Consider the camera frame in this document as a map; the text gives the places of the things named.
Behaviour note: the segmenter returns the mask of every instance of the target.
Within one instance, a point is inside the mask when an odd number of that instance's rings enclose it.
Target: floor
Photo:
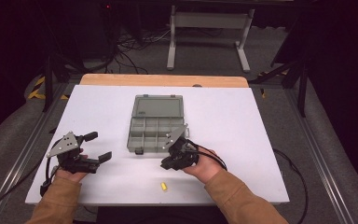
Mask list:
[[[253,27],[245,44],[251,72],[244,74],[237,52],[233,47],[238,31],[189,29],[179,33],[175,69],[167,71],[169,41],[165,32],[156,35],[155,43],[145,49],[126,52],[141,74],[238,76],[254,79],[260,72],[270,71],[270,63],[287,33],[283,29]],[[117,57],[107,69],[97,73],[135,74],[126,57]],[[101,63],[86,60],[86,66]],[[24,92],[28,97],[40,74]],[[17,182],[20,175],[29,173],[48,150],[53,131],[59,124],[72,88],[81,79],[72,75],[69,83],[54,83],[56,100],[42,113],[44,100],[33,98],[19,108],[0,126],[0,189]],[[329,123],[311,83],[306,98],[305,119],[296,110],[297,87],[283,90],[274,78],[262,86],[251,85],[269,141],[283,151],[304,176],[309,204],[303,223],[358,223],[358,175],[353,170],[337,136]],[[290,203],[276,205],[289,221],[296,223],[305,210],[305,190],[301,179],[290,169],[287,161],[276,155]],[[32,214],[33,205],[24,200],[33,179],[26,178],[0,206],[0,223],[23,223]],[[76,219],[96,220],[96,207],[79,206]]]

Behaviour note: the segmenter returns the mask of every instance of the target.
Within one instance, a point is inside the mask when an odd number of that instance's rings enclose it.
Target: white table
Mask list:
[[[271,203],[289,202],[263,121],[249,88],[76,86],[54,134],[52,144],[69,131],[76,135],[98,132],[83,143],[91,159],[112,151],[95,175],[83,181],[79,197],[86,205],[208,205],[213,201],[203,185],[182,171],[164,170],[168,154],[135,155],[127,150],[131,111],[137,94],[177,94],[184,97],[190,139],[214,149],[228,170],[254,194]],[[44,160],[26,203],[38,203],[44,182]],[[51,160],[50,167],[57,164]],[[163,191],[160,183],[168,190]]]

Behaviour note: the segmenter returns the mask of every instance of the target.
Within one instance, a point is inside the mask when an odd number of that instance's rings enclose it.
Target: dark background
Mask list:
[[[59,1],[49,2],[58,5],[46,7],[43,5],[46,1],[0,1],[0,123],[25,103],[24,90],[41,71],[49,52],[47,46],[53,46],[78,63],[112,52],[106,51],[109,40],[105,35],[106,23],[99,14],[100,5],[82,7],[79,4],[68,8]],[[129,12],[125,13],[128,17],[123,20],[117,12],[117,18],[109,23],[110,40],[117,38],[115,31],[119,25],[115,20],[127,25],[133,35],[139,34],[137,27],[153,30],[168,22],[169,7],[124,8]],[[77,13],[86,9],[89,13]],[[46,18],[41,17],[40,10],[46,10]],[[295,23],[293,14],[285,17],[273,11],[258,10],[254,25],[283,25],[290,29]],[[296,57],[308,43],[307,36],[315,35],[309,24],[316,22],[325,28],[318,30],[321,33],[316,36],[323,38],[312,47],[310,80],[358,173],[358,2],[336,1],[330,4],[323,18],[310,21],[310,14],[303,14],[302,18],[296,23],[297,32],[289,35],[287,46],[283,45],[280,53],[285,60]]]

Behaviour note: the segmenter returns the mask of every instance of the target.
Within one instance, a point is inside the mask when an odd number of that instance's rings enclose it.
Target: gray carpet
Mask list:
[[[253,79],[260,72],[270,71],[269,64],[286,36],[286,32],[283,29],[251,29],[245,45],[245,52],[252,70],[249,74],[244,74],[241,71],[238,55],[233,47],[235,37],[239,35],[239,32],[226,30],[216,37],[211,37],[197,30],[180,32],[173,71],[166,70],[169,42],[165,39],[161,39],[143,50],[131,50],[128,55],[137,66],[143,67],[149,74],[245,76],[248,79]],[[131,64],[126,58],[118,59],[125,64]],[[87,65],[91,66],[96,63],[99,62],[89,61]],[[116,63],[110,64],[108,71],[124,74],[135,73],[133,68],[126,66],[119,68]],[[39,75],[35,74],[34,81],[25,90],[25,96],[29,94],[38,77]],[[80,76],[73,76],[65,93],[71,92],[79,78]],[[285,90],[276,88],[276,85],[270,85],[266,88],[265,98],[261,96],[260,89],[254,87],[253,90],[272,146],[286,153],[297,165],[306,180],[310,203],[303,223],[340,223],[324,187],[324,182],[310,154],[307,138],[301,131],[296,120],[296,112],[290,106]],[[57,127],[60,122],[66,102],[66,100],[58,100],[54,112],[51,113],[35,143],[34,152],[23,171],[24,174],[28,173],[31,167],[48,150],[48,144],[52,140],[52,134],[49,131]],[[43,105],[43,100],[30,99],[0,126],[0,187],[18,158],[21,149],[27,143],[28,136],[32,133],[42,114]],[[324,158],[337,181],[338,188],[342,193],[341,196],[351,212],[354,223],[358,223],[358,175],[351,167],[351,163],[337,140],[323,107],[310,84],[306,114],[307,122],[313,130]],[[276,205],[276,208],[289,223],[296,223],[304,210],[305,194],[302,183],[300,178],[290,169],[287,161],[280,156],[276,157],[284,174],[283,180],[291,201],[290,203]],[[34,206],[24,203],[31,184],[32,178],[28,178],[10,195],[0,214],[0,223],[23,223],[31,216]],[[95,212],[95,207],[86,209],[79,206],[76,218],[92,221],[96,218]]]

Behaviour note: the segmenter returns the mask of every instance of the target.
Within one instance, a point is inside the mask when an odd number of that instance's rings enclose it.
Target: yellow object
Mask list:
[[[167,191],[167,185],[164,183],[164,182],[161,182],[161,188],[162,188],[162,190],[164,190],[164,191]]]

